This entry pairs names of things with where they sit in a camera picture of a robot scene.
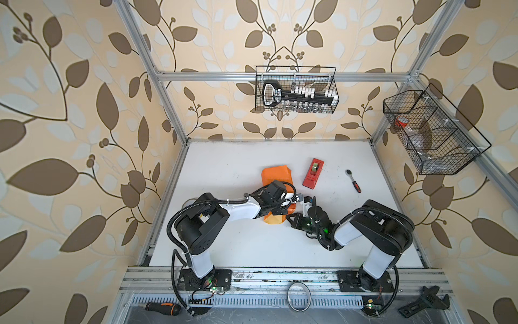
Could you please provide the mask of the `yellow orange wrapping paper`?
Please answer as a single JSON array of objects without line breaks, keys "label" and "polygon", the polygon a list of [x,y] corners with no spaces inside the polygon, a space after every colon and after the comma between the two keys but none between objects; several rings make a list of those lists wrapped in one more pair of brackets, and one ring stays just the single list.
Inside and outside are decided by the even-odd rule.
[{"label": "yellow orange wrapping paper", "polygon": [[[278,167],[270,167],[266,168],[262,171],[261,174],[263,186],[266,186],[273,182],[274,180],[278,180],[280,182],[289,182],[293,183],[291,177],[291,170],[287,166],[278,166]],[[284,215],[273,215],[271,212],[264,217],[264,221],[267,224],[278,225],[282,224],[286,220],[286,216],[295,212],[296,204],[291,204],[287,209]]]}]

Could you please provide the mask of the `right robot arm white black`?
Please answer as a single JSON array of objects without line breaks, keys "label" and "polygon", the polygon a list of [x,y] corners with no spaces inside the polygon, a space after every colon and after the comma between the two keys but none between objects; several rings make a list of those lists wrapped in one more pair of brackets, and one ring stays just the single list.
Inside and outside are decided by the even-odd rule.
[{"label": "right robot arm white black", "polygon": [[380,278],[414,240],[415,224],[409,217],[371,199],[334,224],[315,198],[306,197],[303,211],[286,220],[328,251],[340,250],[360,237],[368,239],[372,248],[352,281],[365,291],[377,289]]}]

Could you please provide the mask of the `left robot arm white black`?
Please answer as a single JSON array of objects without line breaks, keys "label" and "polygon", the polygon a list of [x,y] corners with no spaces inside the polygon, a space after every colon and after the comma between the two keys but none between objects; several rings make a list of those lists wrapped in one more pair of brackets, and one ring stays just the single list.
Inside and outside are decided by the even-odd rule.
[{"label": "left robot arm white black", "polygon": [[302,195],[293,184],[275,180],[240,199],[218,199],[205,193],[175,213],[166,225],[168,239],[186,257],[186,264],[199,280],[210,278],[214,265],[209,248],[229,221],[255,220],[287,215],[291,206],[301,203]]}]

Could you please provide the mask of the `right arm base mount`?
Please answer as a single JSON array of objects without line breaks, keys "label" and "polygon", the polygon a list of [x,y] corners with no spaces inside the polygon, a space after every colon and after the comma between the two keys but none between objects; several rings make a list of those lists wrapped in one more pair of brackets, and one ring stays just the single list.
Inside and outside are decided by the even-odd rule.
[{"label": "right arm base mount", "polygon": [[374,279],[365,272],[356,270],[341,270],[337,272],[337,280],[341,292],[394,292],[395,281],[386,271],[379,279]]}]

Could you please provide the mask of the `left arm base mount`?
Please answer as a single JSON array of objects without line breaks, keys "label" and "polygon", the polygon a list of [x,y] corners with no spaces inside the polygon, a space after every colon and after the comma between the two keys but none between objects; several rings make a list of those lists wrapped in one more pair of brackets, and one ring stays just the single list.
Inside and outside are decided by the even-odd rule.
[{"label": "left arm base mount", "polygon": [[231,287],[232,270],[213,269],[204,277],[197,277],[193,270],[183,269],[179,274],[178,286],[180,290],[210,290],[218,293],[228,291]]}]

